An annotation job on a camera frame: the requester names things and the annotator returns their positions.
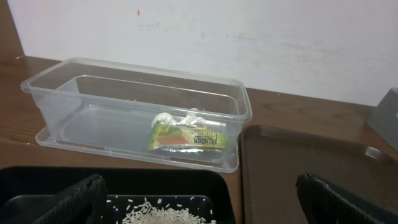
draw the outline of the brown serving tray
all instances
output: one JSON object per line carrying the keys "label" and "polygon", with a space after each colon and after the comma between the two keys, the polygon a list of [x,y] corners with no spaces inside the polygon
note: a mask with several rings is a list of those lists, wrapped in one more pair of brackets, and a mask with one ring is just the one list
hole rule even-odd
{"label": "brown serving tray", "polygon": [[398,214],[398,163],[375,148],[266,126],[245,129],[240,145],[248,224],[308,223],[295,188],[305,171]]}

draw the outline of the gray box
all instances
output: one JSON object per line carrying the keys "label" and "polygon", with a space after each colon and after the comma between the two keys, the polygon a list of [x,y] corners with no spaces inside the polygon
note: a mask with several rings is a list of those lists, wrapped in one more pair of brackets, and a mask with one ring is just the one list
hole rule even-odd
{"label": "gray box", "polygon": [[398,88],[391,88],[380,101],[368,125],[398,152]]}

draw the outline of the pile of rice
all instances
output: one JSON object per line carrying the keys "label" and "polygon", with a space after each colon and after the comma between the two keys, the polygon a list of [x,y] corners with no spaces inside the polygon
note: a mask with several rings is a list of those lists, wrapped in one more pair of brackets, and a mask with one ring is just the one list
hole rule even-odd
{"label": "pile of rice", "polygon": [[[122,224],[206,224],[204,218],[192,215],[188,208],[174,210],[167,208],[169,205],[166,209],[152,207],[149,202],[134,206],[131,212],[127,212]],[[212,220],[209,224],[216,224],[216,221]]]}

